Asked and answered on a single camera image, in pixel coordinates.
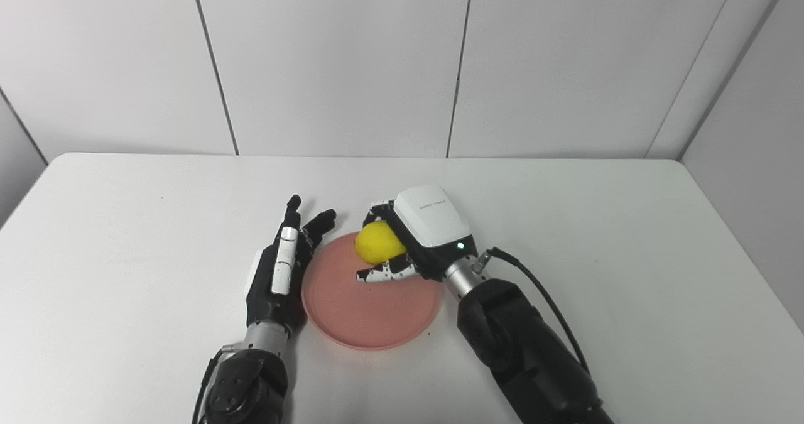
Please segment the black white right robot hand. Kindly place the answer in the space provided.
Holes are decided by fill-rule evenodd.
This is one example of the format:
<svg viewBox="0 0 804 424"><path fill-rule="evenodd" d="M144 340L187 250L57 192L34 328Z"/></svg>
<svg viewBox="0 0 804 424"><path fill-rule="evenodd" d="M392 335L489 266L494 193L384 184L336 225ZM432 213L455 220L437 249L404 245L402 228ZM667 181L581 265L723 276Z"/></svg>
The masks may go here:
<svg viewBox="0 0 804 424"><path fill-rule="evenodd" d="M412 187L393 200L373 202L364 227L374 222L388 224L405 252L371 261L370 268L356 273L363 283L387 283L414 275L441 283L452 264L479 255L470 224L437 185Z"/></svg>

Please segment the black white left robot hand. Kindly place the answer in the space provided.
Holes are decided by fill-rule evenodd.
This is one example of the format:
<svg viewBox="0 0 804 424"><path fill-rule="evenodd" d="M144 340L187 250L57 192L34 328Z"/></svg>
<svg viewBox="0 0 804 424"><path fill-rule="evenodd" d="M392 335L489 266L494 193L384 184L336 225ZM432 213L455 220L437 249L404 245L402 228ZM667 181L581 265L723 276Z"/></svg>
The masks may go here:
<svg viewBox="0 0 804 424"><path fill-rule="evenodd" d="M298 195L287 201L272 243L255 259L245 298L246 325L275 323L293 333L305 323L302 283L315 251L334 229L337 213L328 209L302 224Z"/></svg>

